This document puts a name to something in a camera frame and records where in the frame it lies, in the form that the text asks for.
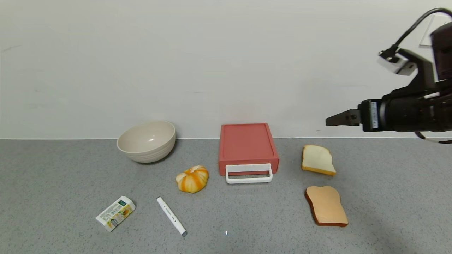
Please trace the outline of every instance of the bowl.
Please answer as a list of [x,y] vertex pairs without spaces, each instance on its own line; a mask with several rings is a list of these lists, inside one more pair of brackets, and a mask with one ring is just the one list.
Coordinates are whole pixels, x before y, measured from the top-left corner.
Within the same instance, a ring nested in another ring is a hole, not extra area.
[[165,158],[174,148],[176,128],[170,122],[145,122],[126,130],[116,146],[130,159],[150,163]]

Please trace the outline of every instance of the orange pumpkin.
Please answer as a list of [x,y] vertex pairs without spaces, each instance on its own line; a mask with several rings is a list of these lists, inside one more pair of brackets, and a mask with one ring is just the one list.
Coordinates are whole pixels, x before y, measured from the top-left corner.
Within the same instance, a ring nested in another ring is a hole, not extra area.
[[204,166],[197,165],[178,174],[176,182],[179,190],[196,193],[206,186],[208,178],[209,171]]

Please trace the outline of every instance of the red box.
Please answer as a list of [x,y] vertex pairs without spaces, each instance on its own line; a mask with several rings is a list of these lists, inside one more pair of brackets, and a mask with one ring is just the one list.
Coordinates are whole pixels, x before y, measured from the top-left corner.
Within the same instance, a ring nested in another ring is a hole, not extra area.
[[[224,124],[221,126],[218,166],[220,175],[226,175],[226,165],[272,165],[278,170],[279,156],[267,123]],[[268,171],[231,172],[230,175],[268,174]]]

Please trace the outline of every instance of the black cable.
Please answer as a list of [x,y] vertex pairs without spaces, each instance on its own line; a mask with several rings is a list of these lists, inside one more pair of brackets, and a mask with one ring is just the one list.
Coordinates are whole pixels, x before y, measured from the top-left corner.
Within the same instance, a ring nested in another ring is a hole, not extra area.
[[397,40],[397,42],[392,45],[393,47],[399,47],[400,43],[429,15],[433,14],[433,13],[438,13],[438,12],[442,12],[445,13],[449,16],[451,16],[452,18],[452,11],[446,9],[446,8],[435,8],[435,9],[431,9],[428,12],[424,13],[418,20],[416,20],[416,22],[404,33],[402,34],[402,36]]
[[427,140],[433,143],[438,143],[438,144],[452,144],[452,140],[444,140],[444,141],[439,141],[439,140],[434,140],[428,137],[425,137],[424,135],[422,135],[421,132],[414,132],[416,134],[416,136],[418,136],[419,138],[423,139],[423,140]]

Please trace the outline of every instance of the white marker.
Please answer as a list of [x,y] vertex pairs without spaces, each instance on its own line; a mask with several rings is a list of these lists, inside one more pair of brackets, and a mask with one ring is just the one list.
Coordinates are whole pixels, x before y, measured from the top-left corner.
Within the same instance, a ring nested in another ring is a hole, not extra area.
[[183,237],[185,237],[187,235],[187,231],[184,229],[184,226],[182,226],[180,221],[177,219],[176,215],[174,215],[174,213],[170,209],[170,207],[165,203],[165,201],[163,201],[163,199],[161,197],[157,198],[157,202],[159,203],[162,210],[165,212],[166,216],[168,216],[168,219],[173,223],[173,225],[179,231],[179,233]]

